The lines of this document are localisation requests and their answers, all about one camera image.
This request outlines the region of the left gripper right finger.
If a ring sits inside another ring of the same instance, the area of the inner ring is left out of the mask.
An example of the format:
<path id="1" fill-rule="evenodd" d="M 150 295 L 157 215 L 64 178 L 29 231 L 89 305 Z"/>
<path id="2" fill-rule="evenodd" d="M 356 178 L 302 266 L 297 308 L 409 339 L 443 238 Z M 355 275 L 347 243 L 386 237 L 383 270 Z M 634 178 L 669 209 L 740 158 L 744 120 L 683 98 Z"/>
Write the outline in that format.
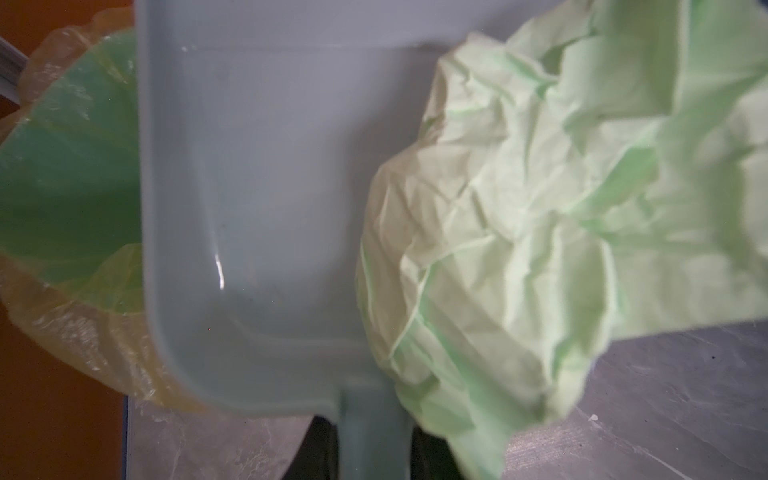
<path id="1" fill-rule="evenodd" d="M 410 471 L 413 480 L 462 480 L 447 443 L 420 428 L 412 435 Z"/>

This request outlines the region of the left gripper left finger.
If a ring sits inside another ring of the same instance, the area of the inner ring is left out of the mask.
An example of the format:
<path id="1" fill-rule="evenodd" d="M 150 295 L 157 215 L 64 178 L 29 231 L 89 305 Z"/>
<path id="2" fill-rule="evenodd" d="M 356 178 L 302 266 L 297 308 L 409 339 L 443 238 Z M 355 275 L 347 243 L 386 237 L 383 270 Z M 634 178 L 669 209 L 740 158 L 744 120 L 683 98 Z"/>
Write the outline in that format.
<path id="1" fill-rule="evenodd" d="M 315 416 L 282 479 L 336 480 L 337 478 L 338 439 L 336 427 L 328 420 Z"/>

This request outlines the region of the teal dustpan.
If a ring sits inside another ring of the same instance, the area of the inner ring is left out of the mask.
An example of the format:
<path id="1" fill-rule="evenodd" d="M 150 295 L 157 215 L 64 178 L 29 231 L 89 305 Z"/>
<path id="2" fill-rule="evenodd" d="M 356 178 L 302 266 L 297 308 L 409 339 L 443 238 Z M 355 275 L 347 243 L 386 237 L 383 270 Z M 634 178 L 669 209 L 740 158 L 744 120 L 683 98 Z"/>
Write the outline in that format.
<path id="1" fill-rule="evenodd" d="M 406 479 L 412 423 L 354 275 L 371 178 L 416 138 L 437 59 L 546 1 L 138 1 L 145 311 L 205 404 L 314 414 L 342 479 Z"/>

